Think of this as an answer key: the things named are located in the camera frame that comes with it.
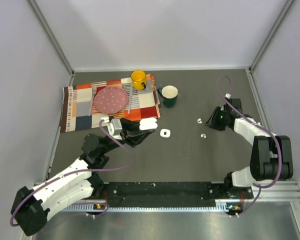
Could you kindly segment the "white earbud charging case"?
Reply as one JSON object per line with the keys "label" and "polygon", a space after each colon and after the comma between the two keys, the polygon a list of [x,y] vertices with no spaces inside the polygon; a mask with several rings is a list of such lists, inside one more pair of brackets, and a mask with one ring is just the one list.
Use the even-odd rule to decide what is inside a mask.
{"label": "white earbud charging case", "polygon": [[169,138],[171,136],[171,131],[169,129],[161,129],[160,136],[162,138]]}

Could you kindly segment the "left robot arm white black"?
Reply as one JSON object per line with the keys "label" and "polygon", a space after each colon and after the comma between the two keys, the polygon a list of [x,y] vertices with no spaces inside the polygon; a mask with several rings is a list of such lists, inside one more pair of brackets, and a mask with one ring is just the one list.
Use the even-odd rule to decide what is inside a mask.
{"label": "left robot arm white black", "polygon": [[29,189],[19,189],[11,208],[10,225],[20,227],[26,236],[38,233],[57,213],[86,198],[99,198],[104,191],[100,172],[107,172],[106,154],[123,148],[130,160],[130,148],[141,144],[158,127],[156,117],[132,121],[103,117],[99,128],[103,135],[90,133],[84,137],[82,154],[66,169],[51,179]]}

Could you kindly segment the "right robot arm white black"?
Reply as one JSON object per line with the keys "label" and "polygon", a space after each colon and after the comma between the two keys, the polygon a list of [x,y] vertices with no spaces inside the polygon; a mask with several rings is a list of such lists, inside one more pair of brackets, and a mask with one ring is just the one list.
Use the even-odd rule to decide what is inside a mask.
{"label": "right robot arm white black", "polygon": [[258,182],[292,178],[294,169],[290,138],[270,132],[250,115],[243,114],[239,98],[227,97],[226,103],[214,109],[205,125],[217,131],[229,128],[252,146],[249,166],[229,172],[224,178],[223,192],[227,197],[235,198]]}

